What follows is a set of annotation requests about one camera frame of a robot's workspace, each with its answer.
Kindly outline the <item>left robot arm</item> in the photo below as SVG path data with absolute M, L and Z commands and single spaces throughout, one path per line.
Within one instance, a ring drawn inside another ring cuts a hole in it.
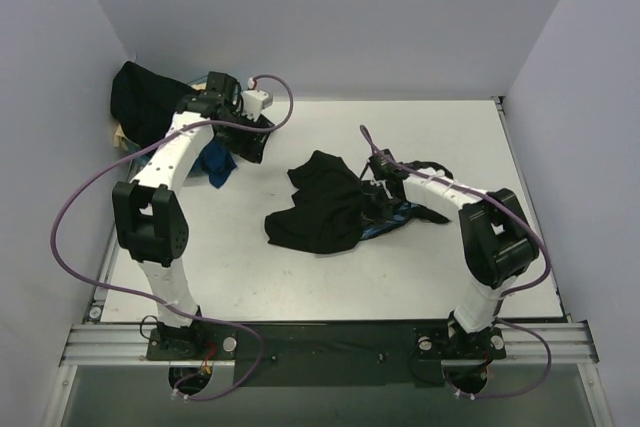
M 182 255 L 189 227 L 177 193 L 202 150 L 214 139 L 205 119 L 256 126 L 273 96 L 257 88 L 241 90 L 223 74 L 210 73 L 206 89 L 185 94 L 177 102 L 165 137 L 151 160 L 132 181 L 117 183 L 112 204 L 120 247 L 129 252 L 144 272 L 151 293 L 158 297 L 157 345 L 173 349 L 184 359 L 199 356 L 205 348 L 201 313 L 191 295 Z

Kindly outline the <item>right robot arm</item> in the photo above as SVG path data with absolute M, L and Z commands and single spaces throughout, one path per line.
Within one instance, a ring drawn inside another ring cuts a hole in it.
M 473 189 L 436 162 L 397 163 L 387 149 L 372 154 L 367 169 L 391 200 L 459 226 L 470 282 L 447 320 L 446 343 L 469 356 L 491 338 L 506 292 L 540 253 L 516 194 Z

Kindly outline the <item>black graphic t shirt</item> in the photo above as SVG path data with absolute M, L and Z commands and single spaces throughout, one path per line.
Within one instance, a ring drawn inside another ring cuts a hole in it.
M 357 175 L 340 157 L 314 151 L 303 165 L 287 172 L 296 189 L 293 206 L 265 217 L 268 243 L 318 255 L 349 251 L 362 241 L 390 233 L 414 219 L 446 225 L 450 219 L 429 208 L 410 202 L 402 182 L 408 174 L 371 156 Z M 391 221 L 367 222 L 362 216 L 362 180 L 383 182 L 387 191 L 400 200 Z

